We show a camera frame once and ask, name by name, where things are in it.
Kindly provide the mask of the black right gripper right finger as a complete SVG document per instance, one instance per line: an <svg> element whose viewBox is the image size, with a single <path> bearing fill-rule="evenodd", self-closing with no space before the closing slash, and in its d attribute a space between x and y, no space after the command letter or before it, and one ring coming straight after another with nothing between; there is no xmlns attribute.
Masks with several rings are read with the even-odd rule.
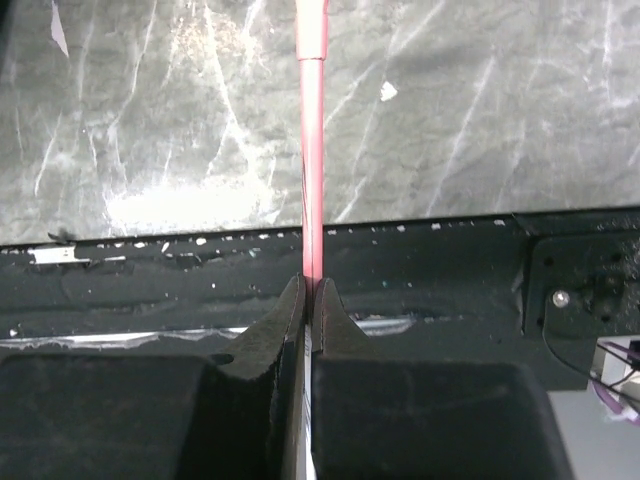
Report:
<svg viewBox="0 0 640 480"><path fill-rule="evenodd" d="M509 363L377 355L335 283L316 288L311 453L320 479L570 479L548 395Z"/></svg>

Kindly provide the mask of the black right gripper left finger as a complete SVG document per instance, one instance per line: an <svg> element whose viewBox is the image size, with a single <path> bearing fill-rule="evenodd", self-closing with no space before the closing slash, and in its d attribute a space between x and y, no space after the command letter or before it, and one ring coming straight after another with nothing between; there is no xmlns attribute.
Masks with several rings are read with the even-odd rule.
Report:
<svg viewBox="0 0 640 480"><path fill-rule="evenodd" d="M209 355L1 362L5 479L301 479L306 283Z"/></svg>

